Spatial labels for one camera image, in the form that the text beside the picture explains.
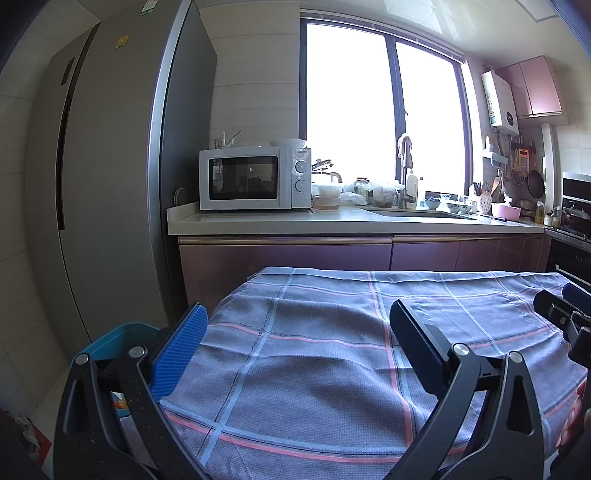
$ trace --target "refrigerator door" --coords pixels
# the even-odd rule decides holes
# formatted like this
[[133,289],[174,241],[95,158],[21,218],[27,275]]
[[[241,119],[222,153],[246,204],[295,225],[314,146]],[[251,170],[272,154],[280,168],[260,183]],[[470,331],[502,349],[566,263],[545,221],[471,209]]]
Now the refrigerator door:
[[51,59],[31,115],[25,161],[25,221],[31,263],[51,327],[69,357],[88,345],[90,338],[76,307],[61,252],[57,157],[60,131],[66,129],[64,106],[75,90],[75,74],[83,62],[81,52],[95,29],[73,40]]
[[91,340],[174,317],[160,221],[164,103],[190,0],[136,4],[101,23],[70,109],[61,245]]

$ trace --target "pink bowl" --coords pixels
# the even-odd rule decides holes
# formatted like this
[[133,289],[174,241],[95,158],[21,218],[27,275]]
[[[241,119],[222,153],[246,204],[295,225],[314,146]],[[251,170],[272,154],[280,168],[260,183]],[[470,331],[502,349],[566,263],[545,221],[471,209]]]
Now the pink bowl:
[[519,215],[521,214],[521,209],[517,207],[510,207],[508,205],[503,205],[502,203],[493,203],[492,204],[492,216],[497,218],[506,218],[507,220],[511,220],[515,222],[519,220]]

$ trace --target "teal basket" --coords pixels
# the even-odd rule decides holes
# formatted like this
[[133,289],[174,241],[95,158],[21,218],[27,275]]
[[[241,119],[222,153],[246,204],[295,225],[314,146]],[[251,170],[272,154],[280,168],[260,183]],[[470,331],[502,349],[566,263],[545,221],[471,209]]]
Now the teal basket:
[[[98,340],[83,348],[76,356],[80,353],[88,353],[94,360],[117,358],[125,355],[133,346],[148,346],[152,343],[154,336],[159,331],[159,328],[140,322],[119,325],[117,328],[114,328],[109,333],[104,334]],[[119,408],[117,409],[117,415],[119,418],[128,417],[129,410]]]

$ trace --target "upper cabinet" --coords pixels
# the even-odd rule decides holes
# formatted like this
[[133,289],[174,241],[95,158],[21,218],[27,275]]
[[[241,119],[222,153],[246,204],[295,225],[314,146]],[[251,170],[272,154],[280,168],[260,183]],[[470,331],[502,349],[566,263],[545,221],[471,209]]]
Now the upper cabinet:
[[511,85],[520,124],[527,126],[535,123],[534,119],[555,124],[567,123],[546,57],[522,61],[496,70],[495,73]]

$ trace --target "built-in oven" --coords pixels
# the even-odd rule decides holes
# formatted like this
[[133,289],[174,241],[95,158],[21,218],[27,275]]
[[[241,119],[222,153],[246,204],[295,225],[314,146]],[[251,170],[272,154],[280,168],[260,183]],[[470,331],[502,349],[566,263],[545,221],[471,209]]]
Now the built-in oven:
[[591,176],[563,173],[563,208],[579,210],[577,218],[563,215],[558,229],[549,229],[552,238],[547,271],[557,271],[591,291],[591,239],[582,212],[591,214]]

